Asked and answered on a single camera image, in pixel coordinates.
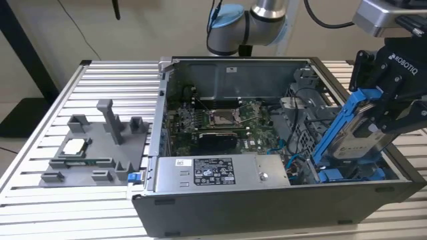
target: robotic arm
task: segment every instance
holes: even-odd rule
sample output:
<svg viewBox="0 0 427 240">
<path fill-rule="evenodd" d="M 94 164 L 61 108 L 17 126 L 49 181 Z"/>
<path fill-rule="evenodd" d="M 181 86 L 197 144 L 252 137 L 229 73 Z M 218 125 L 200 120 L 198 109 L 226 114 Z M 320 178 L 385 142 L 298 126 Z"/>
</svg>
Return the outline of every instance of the robotic arm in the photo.
<svg viewBox="0 0 427 240">
<path fill-rule="evenodd" d="M 357 52 L 348 90 L 352 92 L 312 153 L 320 179 L 338 168 L 334 181 L 349 181 L 354 166 L 369 166 L 404 133 L 427 127 L 427 1 L 362 0 L 353 23 L 385 37 L 377 52 Z"/>
</svg>

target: black cable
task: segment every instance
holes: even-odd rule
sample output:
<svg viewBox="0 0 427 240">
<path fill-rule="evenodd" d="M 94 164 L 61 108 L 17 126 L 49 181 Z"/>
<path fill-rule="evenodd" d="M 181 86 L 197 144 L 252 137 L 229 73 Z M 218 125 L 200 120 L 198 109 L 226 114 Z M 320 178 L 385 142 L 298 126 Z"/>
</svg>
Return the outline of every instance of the black cable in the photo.
<svg viewBox="0 0 427 240">
<path fill-rule="evenodd" d="M 304 123 L 316 123 L 316 122 L 322 122 L 322 121 L 333 121 L 334 118 L 320 118 L 320 119 L 312 119 L 312 120 L 305 120 Z"/>
<path fill-rule="evenodd" d="M 213 26 L 213 22 L 216 20 L 216 18 L 218 17 L 218 13 L 221 10 L 221 5 L 222 5 L 222 0 L 218 0 L 218 3 L 216 5 L 214 11 L 212 13 L 212 9 L 213 9 L 213 5 L 214 5 L 214 0 L 212 0 L 212 8 L 210 8 L 210 12 L 209 12 L 209 21 L 206 21 L 206 25 L 208 25 L 208 29 L 206 29 L 206 36 L 205 36 L 205 48 L 209 49 L 209 35 L 210 35 L 210 31 L 212 31 L 212 26 Z"/>
<path fill-rule="evenodd" d="M 3 148 L 3 147 L 1 147 L 1 146 L 0 146 L 0 149 L 3 150 L 3 151 L 10 152 L 10 153 L 13 153 L 13 154 L 18 154 L 15 151 L 13 151 L 13 150 L 10 150 L 10 149 L 6 149 L 6 148 Z"/>
<path fill-rule="evenodd" d="M 310 17 L 310 19 L 314 21 L 316 24 L 318 24 L 321 27 L 326 28 L 326 29 L 341 29 L 341 28 L 346 28 L 353 24 L 352 21 L 349 22 L 345 22 L 342 24 L 336 24 L 336 25 L 330 25 L 330 24 L 325 24 L 322 21 L 318 20 L 318 18 L 316 17 L 314 13 L 313 13 L 313 10 L 312 8 L 309 7 L 309 4 L 308 4 L 308 0 L 304 0 L 304 5 L 305 5 L 305 9 L 306 9 L 306 13 Z"/>
<path fill-rule="evenodd" d="M 78 30 L 78 32 L 79 32 L 79 34 L 81 34 L 81 37 L 82 37 L 82 40 L 83 40 L 83 42 L 85 42 L 86 46 L 91 49 L 93 53 L 94 53 L 94 54 L 95 54 L 95 56 L 97 56 L 97 59 L 101 61 L 101 57 L 99 57 L 98 53 L 94 51 L 94 49 L 93 49 L 93 47 L 90 46 L 90 44 L 87 43 L 86 37 L 85 37 L 85 35 L 82 34 L 82 31 L 81 31 L 81 29 L 79 29 L 79 27 L 78 27 L 78 25 L 77 25 L 77 23 L 75 23 L 74 19 L 73 19 L 73 18 L 71 18 L 71 16 L 69 15 L 69 13 L 67 13 L 67 11 L 66 11 L 66 9 L 65 9 L 65 7 L 63 7 L 63 5 L 62 5 L 61 1 L 59 1 L 59 0 L 57 0 L 57 3 L 58 3 L 58 5 L 59 5 L 61 9 L 63 10 L 65 14 L 67 15 L 67 17 L 69 17 L 69 19 L 70 19 L 70 21 L 71 21 L 71 23 L 73 23 L 74 27 L 77 28 L 77 30 Z"/>
<path fill-rule="evenodd" d="M 206 24 L 205 24 L 205 33 L 206 34 L 209 34 L 209 23 L 210 23 L 210 14 L 212 14 L 213 6 L 214 6 L 214 0 L 212 0 L 210 10 L 208 11 L 208 15 L 206 15 Z"/>
</svg>

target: cable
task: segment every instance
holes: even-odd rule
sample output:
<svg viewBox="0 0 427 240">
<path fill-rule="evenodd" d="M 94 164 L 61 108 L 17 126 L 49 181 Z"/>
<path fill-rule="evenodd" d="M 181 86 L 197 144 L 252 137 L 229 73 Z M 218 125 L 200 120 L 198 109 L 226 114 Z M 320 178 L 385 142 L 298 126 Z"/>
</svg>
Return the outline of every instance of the cable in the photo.
<svg viewBox="0 0 427 240">
<path fill-rule="evenodd" d="M 300 154 L 296 153 L 293 156 L 290 156 L 290 158 L 289 158 L 289 160 L 288 160 L 288 162 L 286 162 L 286 165 L 285 165 L 285 169 L 288 169 L 288 168 L 290 167 L 292 161 L 293 161 L 293 159 L 297 158 L 298 155 L 300 155 Z"/>
<path fill-rule="evenodd" d="M 213 6 L 214 6 L 214 0 L 212 0 L 210 10 L 208 11 L 208 15 L 206 15 L 206 24 L 205 24 L 205 33 L 206 34 L 209 34 L 209 23 L 210 23 L 210 14 L 212 14 Z"/>
<path fill-rule="evenodd" d="M 61 9 L 63 10 L 65 14 L 67 15 L 67 17 L 69 17 L 69 19 L 70 19 L 70 21 L 71 21 L 71 23 L 73 23 L 74 27 L 77 28 L 77 30 L 78 30 L 78 32 L 79 32 L 79 34 L 81 34 L 81 37 L 82 37 L 82 40 L 83 40 L 83 42 L 85 42 L 86 46 L 91 49 L 93 53 L 94 53 L 94 54 L 95 54 L 95 56 L 97 56 L 97 59 L 101 61 L 101 57 L 99 57 L 98 53 L 94 51 L 94 49 L 93 49 L 93 47 L 90 46 L 90 44 L 87 43 L 86 37 L 85 37 L 85 35 L 82 34 L 82 31 L 81 31 L 81 29 L 79 29 L 79 27 L 78 27 L 78 25 L 77 25 L 77 23 L 75 23 L 74 19 L 73 19 L 73 18 L 71 18 L 71 16 L 69 15 L 69 13 L 67 13 L 67 11 L 66 11 L 66 9 L 65 9 L 65 7 L 63 7 L 63 5 L 62 5 L 61 1 L 59 1 L 59 0 L 57 0 L 57 3 L 58 3 L 58 5 L 59 5 Z"/>
<path fill-rule="evenodd" d="M 13 153 L 13 154 L 18 154 L 15 151 L 13 151 L 13 150 L 10 150 L 10 149 L 6 149 L 6 148 L 3 148 L 3 147 L 1 147 L 1 146 L 0 146 L 0 149 L 3 150 L 3 151 L 10 152 L 10 153 Z"/>
<path fill-rule="evenodd" d="M 214 5 L 214 0 L 212 0 L 212 7 L 210 7 L 210 12 L 208 13 L 209 15 L 209 21 L 206 21 L 206 36 L 205 36 L 205 48 L 209 49 L 209 35 L 210 35 L 210 31 L 212 31 L 212 26 L 213 26 L 213 22 L 216 20 L 216 18 L 218 17 L 218 13 L 221 10 L 221 5 L 222 5 L 222 0 L 218 0 L 218 3 L 216 5 L 214 11 L 213 10 L 213 5 Z"/>
<path fill-rule="evenodd" d="M 320 119 L 312 119 L 312 120 L 305 120 L 304 123 L 316 123 L 316 122 L 322 122 L 322 121 L 333 121 L 334 118 L 320 118 Z"/>
<path fill-rule="evenodd" d="M 278 140 L 278 148 L 272 148 L 272 149 L 266 150 L 266 155 L 269 155 L 272 151 L 281 150 L 284 148 L 285 144 L 286 144 L 285 141 L 282 139 L 280 139 Z"/>
<path fill-rule="evenodd" d="M 325 24 L 322 21 L 318 20 L 318 18 L 316 17 L 312 8 L 309 7 L 308 4 L 308 0 L 304 0 L 304 5 L 305 5 L 305 9 L 306 9 L 306 13 L 310 17 L 310 19 L 314 21 L 316 24 L 318 24 L 321 27 L 326 28 L 326 29 L 341 29 L 341 28 L 346 28 L 352 25 L 354 25 L 354 23 L 352 21 L 345 22 L 342 24 L 336 24 L 336 25 L 330 25 L 330 24 Z"/>
</svg>

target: power cable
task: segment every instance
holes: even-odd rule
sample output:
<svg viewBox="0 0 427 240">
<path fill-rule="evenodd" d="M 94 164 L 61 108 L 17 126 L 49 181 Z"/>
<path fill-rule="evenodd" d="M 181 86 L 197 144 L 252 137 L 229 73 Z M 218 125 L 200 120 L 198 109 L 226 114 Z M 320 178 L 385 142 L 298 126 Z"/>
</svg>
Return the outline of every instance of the power cable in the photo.
<svg viewBox="0 0 427 240">
<path fill-rule="evenodd" d="M 69 13 L 67 13 L 67 11 L 66 11 L 66 9 L 65 9 L 65 7 L 63 7 L 63 5 L 62 5 L 61 1 L 59 1 L 59 0 L 57 0 L 57 3 L 58 3 L 58 5 L 59 5 L 61 9 L 63 10 L 65 14 L 67 15 L 67 17 L 69 17 L 69 19 L 70 19 L 70 21 L 71 21 L 71 23 L 73 23 L 74 27 L 77 28 L 77 30 L 78 30 L 78 32 L 79 32 L 79 34 L 81 34 L 81 37 L 82 37 L 82 40 L 83 40 L 83 42 L 85 42 L 86 46 L 91 49 L 93 53 L 94 53 L 94 54 L 95 54 L 95 56 L 97 56 L 97 59 L 101 61 L 101 57 L 99 57 L 98 53 L 94 51 L 94 49 L 93 49 L 93 47 L 90 46 L 90 44 L 87 43 L 86 37 L 85 37 L 85 35 L 82 34 L 82 31 L 81 31 L 81 29 L 79 29 L 79 27 L 78 27 L 78 25 L 77 25 L 77 23 L 75 23 L 74 19 L 73 19 L 73 18 L 71 18 L 71 16 L 69 15 Z"/>
<path fill-rule="evenodd" d="M 326 29 L 342 29 L 346 27 L 350 27 L 352 25 L 354 25 L 354 23 L 352 21 L 345 22 L 342 24 L 325 24 L 322 21 L 318 20 L 318 18 L 316 17 L 312 8 L 309 7 L 309 3 L 308 0 L 304 0 L 304 5 L 305 5 L 305 9 L 306 9 L 306 13 L 310 17 L 310 19 L 314 21 L 314 23 L 317 25 L 320 25 L 321 27 L 326 28 Z"/>
<path fill-rule="evenodd" d="M 13 153 L 13 154 L 18 154 L 15 151 L 13 151 L 13 150 L 10 150 L 10 149 L 6 149 L 6 148 L 3 148 L 3 147 L 1 147 L 1 146 L 0 146 L 0 149 L 3 150 L 3 151 L 10 152 L 10 153 Z"/>
</svg>

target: metal table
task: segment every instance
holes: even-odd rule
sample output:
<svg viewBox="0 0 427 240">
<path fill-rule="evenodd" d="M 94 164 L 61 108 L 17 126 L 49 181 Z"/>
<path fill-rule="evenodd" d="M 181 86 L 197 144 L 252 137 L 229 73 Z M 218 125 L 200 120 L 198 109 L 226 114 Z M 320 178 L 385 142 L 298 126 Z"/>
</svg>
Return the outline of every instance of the metal table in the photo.
<svg viewBox="0 0 427 240">
<path fill-rule="evenodd" d="M 352 66 L 344 61 L 322 63 L 346 88 Z M 0 240 L 150 239 L 126 200 L 126 186 L 39 188 L 37 185 L 39 174 L 47 168 L 47 159 L 54 156 L 69 130 L 69 116 L 85 114 L 89 122 L 102 121 L 95 109 L 98 99 L 113 99 L 111 109 L 122 121 L 127 121 L 130 116 L 153 121 L 157 77 L 154 61 L 93 61 L 77 68 L 0 179 Z M 427 130 L 401 135 L 393 144 L 427 178 Z M 266 238 L 427 239 L 427 188 L 405 202 L 382 206 L 357 225 L 202 237 L 209 240 Z"/>
</svg>

